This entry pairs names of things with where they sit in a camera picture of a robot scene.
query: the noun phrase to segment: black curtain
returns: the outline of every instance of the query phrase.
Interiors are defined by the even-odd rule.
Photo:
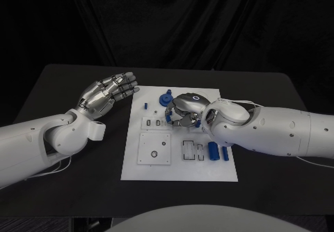
[[[2,122],[50,63],[283,72],[334,114],[333,11],[332,0],[2,1]]]

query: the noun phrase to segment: black table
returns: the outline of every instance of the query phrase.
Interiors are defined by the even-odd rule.
[[[281,73],[217,72],[48,65],[16,123],[65,113],[88,85],[133,71],[140,85],[219,88],[222,97],[307,110]],[[265,214],[334,214],[334,170],[293,157],[234,146],[240,182],[122,181],[133,98],[106,117],[104,141],[90,141],[70,168],[0,190],[0,217],[130,217],[185,204],[218,204]],[[334,161],[313,158],[334,166]]]

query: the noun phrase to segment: white board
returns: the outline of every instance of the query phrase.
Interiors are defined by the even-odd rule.
[[[209,101],[215,101],[221,98],[218,89],[209,88],[181,88],[181,87],[155,87],[139,86],[140,92],[134,94],[129,132],[127,132],[127,144],[124,154],[124,167],[122,180],[162,180],[162,181],[238,181],[234,154],[232,149],[228,147],[229,161],[224,160],[222,148],[219,147],[221,159],[212,161],[209,159],[208,143],[212,139],[208,134],[201,131],[201,128],[183,128],[175,127],[168,130],[162,127],[162,130],[155,127],[153,130],[146,129],[143,123],[147,122],[147,118],[165,118],[166,107],[159,103],[160,95],[172,89],[172,95],[176,98],[183,93],[198,93],[204,95]],[[173,112],[172,120],[178,120],[182,117]],[[143,133],[170,134],[170,160],[168,165],[153,164],[156,161],[150,161],[150,164],[139,164],[139,151],[140,151],[140,137]],[[153,135],[153,138],[146,140],[147,152],[145,155],[147,159],[152,159],[152,150],[160,149],[156,147],[162,140],[159,136]],[[183,159],[183,141],[193,141],[195,147],[204,145],[205,160],[185,160]]]

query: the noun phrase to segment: robotic arm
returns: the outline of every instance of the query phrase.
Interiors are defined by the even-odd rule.
[[[84,91],[75,109],[0,128],[0,188],[26,179],[104,139],[106,124],[96,121],[114,102],[140,91],[136,76],[123,73],[97,81]],[[54,149],[48,152],[45,141]]]
[[[237,103],[260,107],[248,111]],[[169,116],[173,108],[183,117],[176,121]],[[211,103],[195,93],[173,99],[166,116],[173,126],[192,127],[202,120],[204,132],[221,146],[238,144],[277,156],[334,158],[334,116],[264,107],[251,101],[219,98]]]

